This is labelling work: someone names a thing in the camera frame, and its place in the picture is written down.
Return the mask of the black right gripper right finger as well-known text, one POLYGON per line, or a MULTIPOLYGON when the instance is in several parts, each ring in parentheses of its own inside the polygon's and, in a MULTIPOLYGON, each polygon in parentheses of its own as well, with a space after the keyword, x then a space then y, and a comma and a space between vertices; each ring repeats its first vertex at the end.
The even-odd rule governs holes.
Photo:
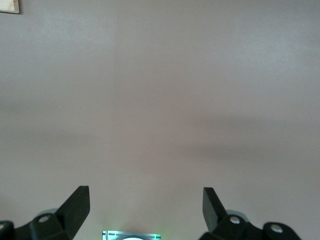
POLYGON ((202 213, 208 231, 201 240, 299 240, 288 225, 267 222, 260 229, 241 212, 226 210, 212 187, 203 189, 202 213))

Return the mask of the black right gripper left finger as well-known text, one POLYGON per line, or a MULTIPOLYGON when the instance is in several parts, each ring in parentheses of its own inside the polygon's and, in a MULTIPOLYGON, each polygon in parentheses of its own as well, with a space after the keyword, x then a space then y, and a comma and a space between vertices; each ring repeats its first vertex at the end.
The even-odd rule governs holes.
POLYGON ((72 240, 90 212, 90 190, 79 186, 54 212, 43 213, 15 228, 9 220, 0 222, 2 240, 72 240))

